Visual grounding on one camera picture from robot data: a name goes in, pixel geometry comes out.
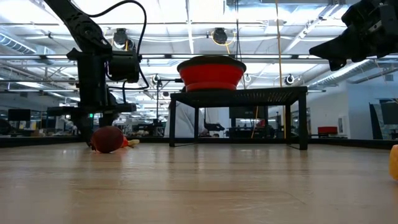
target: metal table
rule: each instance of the metal table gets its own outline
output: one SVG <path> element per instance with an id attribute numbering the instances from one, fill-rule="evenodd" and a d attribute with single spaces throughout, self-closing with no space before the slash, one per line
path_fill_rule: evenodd
<path id="1" fill-rule="evenodd" d="M 196 91 L 171 94 L 170 104 L 170 147 L 175 147 L 175 110 L 176 102 L 185 103 L 195 109 L 195 135 L 198 142 L 199 108 L 233 107 L 233 106 L 285 106 L 286 138 L 291 144 L 291 110 L 290 106 L 298 101 L 298 125 L 300 150 L 308 149 L 307 132 L 307 91 L 306 86 L 285 88 L 263 88 L 236 91 Z"/>

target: red bowl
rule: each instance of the red bowl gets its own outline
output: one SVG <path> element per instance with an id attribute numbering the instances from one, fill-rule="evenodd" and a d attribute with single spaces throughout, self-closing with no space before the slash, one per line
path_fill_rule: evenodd
<path id="1" fill-rule="evenodd" d="M 231 57 L 203 55 L 182 62 L 177 70 L 187 91 L 236 90 L 246 66 Z"/>

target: ball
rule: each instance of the ball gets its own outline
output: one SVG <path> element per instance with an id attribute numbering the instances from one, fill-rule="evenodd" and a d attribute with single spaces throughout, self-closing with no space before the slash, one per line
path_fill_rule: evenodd
<path id="1" fill-rule="evenodd" d="M 122 147 L 124 135 L 122 131 L 114 126 L 98 128 L 91 137 L 93 149 L 110 153 Z"/>
<path id="2" fill-rule="evenodd" d="M 394 180 L 398 180 L 398 145 L 392 147 L 390 152 L 390 175 Z"/>

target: wooden floor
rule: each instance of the wooden floor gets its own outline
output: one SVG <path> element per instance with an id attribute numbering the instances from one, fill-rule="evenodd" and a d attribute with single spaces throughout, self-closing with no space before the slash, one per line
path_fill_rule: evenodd
<path id="1" fill-rule="evenodd" d="M 0 223 L 397 224 L 388 157 L 317 145 L 0 149 Z"/>

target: white shirt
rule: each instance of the white shirt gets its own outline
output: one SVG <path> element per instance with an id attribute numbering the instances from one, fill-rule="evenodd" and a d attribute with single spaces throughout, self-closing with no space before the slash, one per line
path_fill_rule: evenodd
<path id="1" fill-rule="evenodd" d="M 176 138 L 193 138 L 195 135 L 195 109 L 176 102 L 175 109 L 175 137 Z M 205 130 L 205 120 L 203 114 L 199 111 L 199 133 Z M 166 122 L 166 128 L 164 130 L 164 137 L 170 137 L 170 110 L 169 118 Z"/>

